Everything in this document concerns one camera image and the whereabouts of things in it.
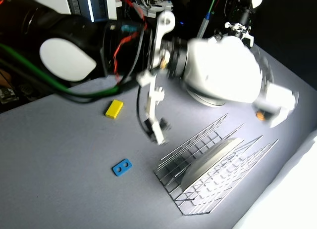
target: wire dish rack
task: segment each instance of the wire dish rack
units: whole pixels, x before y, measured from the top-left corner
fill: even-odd
[[[155,170],[159,181],[183,215],[212,212],[278,142],[276,140],[254,152],[249,149],[263,136],[246,144],[242,143],[219,160],[210,171],[204,173],[194,185],[182,191],[181,181],[191,163],[212,145],[230,138],[243,127],[241,125],[225,137],[221,137],[216,129],[226,117],[227,114],[163,157]]]

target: table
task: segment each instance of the table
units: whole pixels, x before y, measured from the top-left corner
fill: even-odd
[[[317,126],[317,91],[261,53],[275,82],[300,93],[296,110],[273,129],[256,119],[249,104],[209,108],[165,76],[157,81],[166,93],[157,117],[172,125],[164,146],[151,143],[138,126],[137,90],[116,97],[124,102],[116,120],[104,116],[111,98],[80,105],[55,95],[1,114],[0,228],[232,228]],[[110,82],[97,79],[76,89],[92,91]],[[142,105],[146,94],[144,89]],[[214,212],[182,216],[154,169],[164,155],[226,113],[221,130],[244,123],[237,137],[264,135],[259,147],[280,141]],[[133,167],[116,177],[111,168],[124,158]]]

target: green cable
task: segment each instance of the green cable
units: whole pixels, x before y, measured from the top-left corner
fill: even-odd
[[[211,3],[211,6],[210,6],[210,8],[209,8],[208,13],[210,13],[210,12],[211,12],[211,9],[212,9],[212,6],[213,6],[213,4],[214,4],[214,1],[215,1],[215,0],[212,0],[212,3]]]
[[[42,72],[38,67],[36,67],[33,63],[31,63],[25,57],[17,53],[14,49],[4,44],[0,44],[0,47],[3,48],[8,54],[14,57],[21,64],[23,64],[25,67],[27,67],[30,71],[32,71],[38,78],[50,84],[51,86],[53,86],[54,88],[56,88],[57,90],[61,92],[64,92],[76,97],[82,97],[82,98],[106,97],[106,96],[114,95],[120,92],[119,86],[114,86],[110,89],[106,89],[106,90],[94,92],[94,93],[86,93],[86,94],[73,93],[66,86],[62,85],[55,79],[51,78],[48,74]]]

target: blue block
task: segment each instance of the blue block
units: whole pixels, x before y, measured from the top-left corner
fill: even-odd
[[[124,159],[120,163],[116,164],[112,170],[116,176],[121,176],[124,172],[132,167],[132,163],[128,159]]]

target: metal frame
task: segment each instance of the metal frame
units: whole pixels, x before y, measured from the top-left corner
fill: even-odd
[[[201,157],[212,145],[231,137],[243,126],[221,137],[216,129],[226,117],[227,115],[222,116],[163,157],[155,170],[156,176],[183,215],[212,212],[278,142],[276,140],[250,154],[249,149],[262,139],[263,136],[260,136],[233,149],[203,174],[194,185],[182,191],[181,180],[191,163]]]

